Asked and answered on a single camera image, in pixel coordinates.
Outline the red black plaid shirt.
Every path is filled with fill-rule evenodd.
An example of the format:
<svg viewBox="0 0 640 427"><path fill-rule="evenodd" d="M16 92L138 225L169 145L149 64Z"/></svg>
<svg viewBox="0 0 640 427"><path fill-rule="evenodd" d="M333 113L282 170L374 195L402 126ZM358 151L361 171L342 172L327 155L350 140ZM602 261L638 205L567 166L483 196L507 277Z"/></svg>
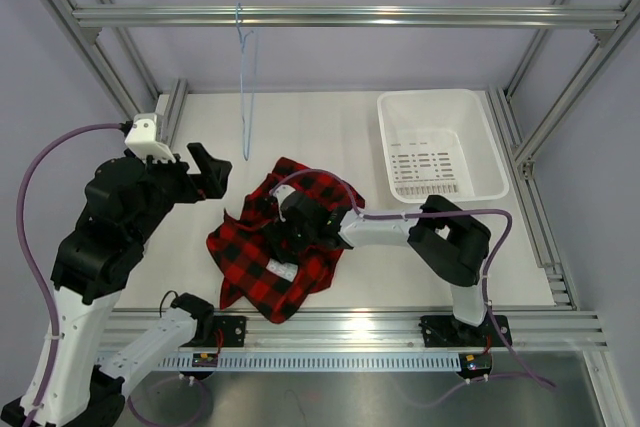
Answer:
<svg viewBox="0 0 640 427"><path fill-rule="evenodd" d="M244 297L268 321L281 324L292 317L313 293L328 289L334 279L340 250L310 246L291 263L280 263L261 230L279 218L270 191L293 173L288 184L325 208L363 208L365 199L350 184L331 175L308 173L307 167L280 158L255 190L244 198L239 218L225 214L206 239L206 247L223 275L220 307Z"/></svg>

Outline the light blue wire hanger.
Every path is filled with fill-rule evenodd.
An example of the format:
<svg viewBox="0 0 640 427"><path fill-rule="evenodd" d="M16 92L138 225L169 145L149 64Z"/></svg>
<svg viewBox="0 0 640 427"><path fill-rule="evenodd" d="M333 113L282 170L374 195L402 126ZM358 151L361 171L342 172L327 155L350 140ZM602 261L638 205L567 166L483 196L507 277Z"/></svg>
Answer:
<svg viewBox="0 0 640 427"><path fill-rule="evenodd" d="M248 162L252 150L260 32L245 26L243 13L243 5L238 2L235 6L234 21L240 47L239 95L242 157Z"/></svg>

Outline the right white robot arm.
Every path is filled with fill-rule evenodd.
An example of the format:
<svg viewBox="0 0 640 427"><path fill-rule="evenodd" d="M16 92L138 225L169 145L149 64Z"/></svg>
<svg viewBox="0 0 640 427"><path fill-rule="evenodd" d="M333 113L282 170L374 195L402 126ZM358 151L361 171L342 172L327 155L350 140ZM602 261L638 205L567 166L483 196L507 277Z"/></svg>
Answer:
<svg viewBox="0 0 640 427"><path fill-rule="evenodd" d="M264 234L278 262L292 264L311 248L353 250L380 245L412 249L450 285L454 335L474 344L488 332L481 269L489 255L490 230L440 195L431 195L417 210L327 208L288 185L270 192L276 219Z"/></svg>

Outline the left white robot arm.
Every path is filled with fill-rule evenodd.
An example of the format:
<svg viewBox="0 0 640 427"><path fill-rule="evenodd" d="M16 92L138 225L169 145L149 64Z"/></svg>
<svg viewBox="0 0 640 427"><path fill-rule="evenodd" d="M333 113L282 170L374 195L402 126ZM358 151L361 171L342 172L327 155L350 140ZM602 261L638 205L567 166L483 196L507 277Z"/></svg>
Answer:
<svg viewBox="0 0 640 427"><path fill-rule="evenodd" d="M5 405L10 426L112 426L132 391L168 354L214 336L214 307L181 294L151 328L98 362L107 320L145 245L177 204L224 197L232 165L199 143L187 163L140 160L131 154L98 167L85 188L86 204L61 242L51 280L54 321L29 390Z"/></svg>

